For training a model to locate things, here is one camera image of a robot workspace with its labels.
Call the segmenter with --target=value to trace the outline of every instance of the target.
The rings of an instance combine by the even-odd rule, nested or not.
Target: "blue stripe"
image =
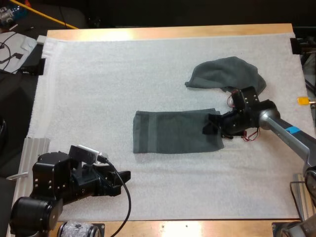
[[[294,126],[288,127],[285,130],[288,131],[291,134],[294,134],[294,133],[297,133],[297,132],[301,131],[298,127],[294,127]]]

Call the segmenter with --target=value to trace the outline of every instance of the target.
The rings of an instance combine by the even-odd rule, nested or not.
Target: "wooden table edge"
[[[128,221],[117,237],[272,237],[273,222],[293,222],[288,220],[179,220],[179,221]],[[56,237],[58,222],[50,237]],[[120,221],[89,222],[102,223],[105,237],[111,236],[121,225]]]
[[[224,26],[50,30],[47,32],[47,36],[59,40],[120,41],[210,36],[284,34],[292,32],[293,28],[291,24],[254,24]]]

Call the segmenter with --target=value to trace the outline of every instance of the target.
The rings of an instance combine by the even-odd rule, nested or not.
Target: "gray towel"
[[[187,87],[221,88],[232,92],[234,89],[255,87],[258,94],[266,88],[265,80],[258,69],[237,57],[221,58],[197,65]]]
[[[204,135],[215,109],[184,112],[137,111],[133,121],[134,153],[213,152],[224,147],[220,133]]]

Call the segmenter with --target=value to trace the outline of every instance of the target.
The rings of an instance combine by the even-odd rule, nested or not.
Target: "orange object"
[[[309,105],[309,104],[316,104],[316,101],[310,101],[308,97],[298,97],[297,103],[299,105]]]
[[[25,0],[25,1],[24,1],[24,4],[25,4],[26,6],[28,6],[28,7],[32,7],[31,4],[30,4],[30,2],[29,2],[29,0]]]

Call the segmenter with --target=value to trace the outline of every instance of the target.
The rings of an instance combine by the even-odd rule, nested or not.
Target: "cylindrical joint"
[[[279,119],[280,113],[275,109],[268,109],[261,112],[259,116],[259,125],[264,130],[270,130],[269,119]]]

